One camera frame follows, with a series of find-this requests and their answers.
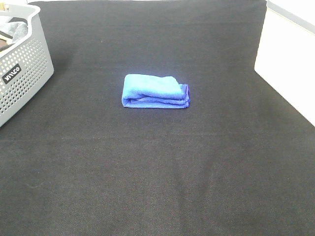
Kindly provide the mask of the blue microfiber towel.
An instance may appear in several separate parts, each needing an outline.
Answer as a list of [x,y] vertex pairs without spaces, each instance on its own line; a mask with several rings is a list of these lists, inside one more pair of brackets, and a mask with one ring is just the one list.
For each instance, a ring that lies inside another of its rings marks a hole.
[[189,86],[172,76],[128,74],[122,105],[127,108],[184,109],[190,106]]

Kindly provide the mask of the grey perforated laundry basket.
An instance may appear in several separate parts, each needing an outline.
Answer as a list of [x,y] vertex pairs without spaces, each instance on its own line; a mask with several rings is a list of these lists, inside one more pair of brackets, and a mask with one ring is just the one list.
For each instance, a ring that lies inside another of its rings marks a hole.
[[40,8],[4,3],[2,16],[27,21],[28,33],[0,54],[0,123],[4,125],[54,73],[41,25]]

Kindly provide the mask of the white plastic storage basket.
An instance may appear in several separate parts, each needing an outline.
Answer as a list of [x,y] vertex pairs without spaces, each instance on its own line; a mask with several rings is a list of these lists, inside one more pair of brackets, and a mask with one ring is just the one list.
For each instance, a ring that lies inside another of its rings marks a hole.
[[315,2],[268,0],[256,73],[315,123]]

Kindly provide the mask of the grey cloth in basket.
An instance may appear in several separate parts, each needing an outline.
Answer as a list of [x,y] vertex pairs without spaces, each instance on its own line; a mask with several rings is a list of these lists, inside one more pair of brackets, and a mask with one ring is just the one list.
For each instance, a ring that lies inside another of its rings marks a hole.
[[0,39],[7,44],[13,44],[28,34],[25,22],[7,22],[0,24]]

